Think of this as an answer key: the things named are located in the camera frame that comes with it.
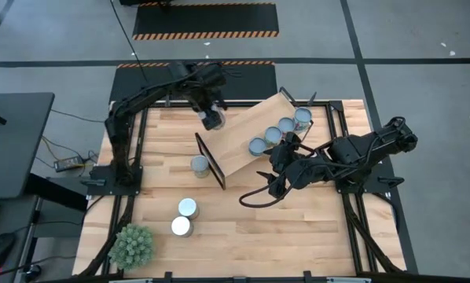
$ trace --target black and orange hazard mat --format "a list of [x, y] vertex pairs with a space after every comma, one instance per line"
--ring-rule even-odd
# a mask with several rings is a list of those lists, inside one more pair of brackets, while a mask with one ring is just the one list
[[[172, 79], [168, 63], [142, 63], [144, 73], [151, 84], [166, 83]], [[240, 78], [226, 75], [222, 87], [223, 97], [228, 99], [267, 99], [276, 94], [275, 66], [271, 61], [224, 61], [224, 68]], [[110, 101], [121, 100], [147, 86], [138, 64], [121, 64], [116, 69]]]
[[279, 33], [273, 3], [172, 4], [164, 13], [157, 3], [140, 4], [135, 40], [275, 37]]

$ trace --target wooden table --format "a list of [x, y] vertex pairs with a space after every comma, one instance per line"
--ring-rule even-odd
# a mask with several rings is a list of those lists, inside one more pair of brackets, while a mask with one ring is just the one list
[[[346, 100], [343, 106], [351, 134], [371, 131], [362, 100]], [[230, 108], [227, 119], [244, 110]], [[324, 109], [311, 110], [315, 125], [305, 144], [316, 147], [330, 140], [329, 128]], [[255, 172], [271, 172], [268, 156], [229, 176], [223, 191], [212, 174], [198, 179], [189, 169], [191, 157], [199, 153], [195, 132], [205, 130], [189, 108], [149, 111], [142, 190], [132, 222], [148, 226], [155, 234], [156, 255], [148, 266], [126, 272], [126, 277], [163, 277], [165, 271], [172, 271], [174, 277], [295, 277], [303, 276], [304, 270], [311, 270], [314, 276], [354, 275], [343, 204], [332, 182], [293, 190], [271, 208], [242, 207], [240, 195], [266, 184]], [[107, 164], [111, 158], [105, 137], [99, 164]], [[171, 232], [178, 202], [184, 197], [195, 199], [200, 208], [188, 238]], [[260, 193], [246, 201], [272, 199]], [[371, 195], [364, 196], [364, 201], [373, 238], [396, 266], [405, 268], [391, 207]], [[113, 197], [106, 197], [86, 216], [73, 274], [85, 269], [106, 240], [112, 204]], [[358, 240], [368, 270], [364, 244], [360, 237]]]

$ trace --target metal can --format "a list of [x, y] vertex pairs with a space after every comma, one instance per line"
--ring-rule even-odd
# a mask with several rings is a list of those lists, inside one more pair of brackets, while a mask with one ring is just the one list
[[310, 126], [312, 112], [307, 108], [300, 107], [295, 110], [295, 131], [301, 132]]
[[205, 178], [209, 175], [209, 162], [205, 156], [193, 157], [190, 167], [197, 178]]
[[181, 200], [179, 202], [178, 210], [180, 215], [186, 217], [189, 220], [194, 220], [199, 214], [196, 201], [190, 198]]
[[265, 140], [262, 138], [253, 138], [249, 142], [249, 152], [253, 156], [261, 156], [266, 149]]
[[193, 233], [193, 223], [184, 216], [176, 217], [172, 221], [172, 233], [180, 237], [189, 237]]
[[295, 121], [293, 121], [291, 118], [284, 117], [279, 120], [279, 129], [282, 131], [282, 138], [285, 138], [285, 135], [288, 132], [292, 132], [295, 130]]
[[278, 145], [282, 138], [282, 131], [277, 127], [268, 127], [265, 130], [265, 143], [267, 147]]

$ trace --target gray floor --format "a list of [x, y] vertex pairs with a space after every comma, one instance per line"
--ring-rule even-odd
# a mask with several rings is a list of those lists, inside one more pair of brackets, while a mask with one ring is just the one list
[[[353, 58], [339, 1], [274, 2], [281, 29], [275, 39], [144, 41], [134, 46], [141, 59]], [[0, 12], [4, 3], [0, 0]], [[348, 4], [365, 58], [470, 57], [470, 0]], [[137, 8], [116, 6], [131, 31]], [[132, 59], [107, 0], [15, 0], [0, 27], [0, 61]], [[366, 68], [381, 122], [405, 116], [419, 137], [414, 152], [392, 158], [396, 175], [406, 179], [399, 190], [419, 271], [470, 277], [470, 64]], [[115, 70], [0, 68], [0, 92], [51, 91], [56, 94], [56, 110], [103, 119]], [[308, 98], [317, 91], [319, 99], [365, 98], [354, 64], [277, 64], [276, 74], [277, 84], [296, 97]], [[52, 113], [45, 136], [86, 155], [90, 149], [98, 151], [102, 133], [99, 123]], [[60, 149], [56, 153], [71, 155]], [[38, 156], [53, 162], [44, 145]], [[33, 171], [55, 175], [39, 162]], [[55, 246], [62, 246], [62, 251]], [[36, 256], [71, 255], [76, 246], [76, 239], [48, 240], [40, 243]], [[52, 262], [47, 268], [43, 279], [67, 277], [72, 262]]]

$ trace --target can lid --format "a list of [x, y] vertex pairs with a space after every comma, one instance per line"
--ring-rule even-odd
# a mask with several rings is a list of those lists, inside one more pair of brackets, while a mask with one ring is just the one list
[[182, 216], [191, 216], [195, 214], [196, 202], [193, 199], [185, 198], [179, 202], [179, 214]]
[[295, 129], [295, 122], [288, 117], [281, 118], [279, 120], [279, 129], [285, 133], [293, 131]]
[[268, 127], [265, 131], [265, 139], [269, 142], [278, 143], [282, 138], [282, 131], [277, 127]]
[[253, 138], [249, 142], [249, 150], [254, 153], [262, 153], [266, 149], [266, 143], [262, 138]]
[[186, 217], [184, 216], [176, 217], [172, 221], [172, 233], [178, 236], [186, 235], [189, 232], [190, 226], [191, 226], [191, 223]]
[[205, 156], [195, 156], [191, 159], [191, 169], [193, 171], [204, 171], [207, 170], [209, 163]]
[[295, 118], [302, 123], [307, 123], [312, 120], [312, 112], [307, 108], [300, 107], [295, 111]]

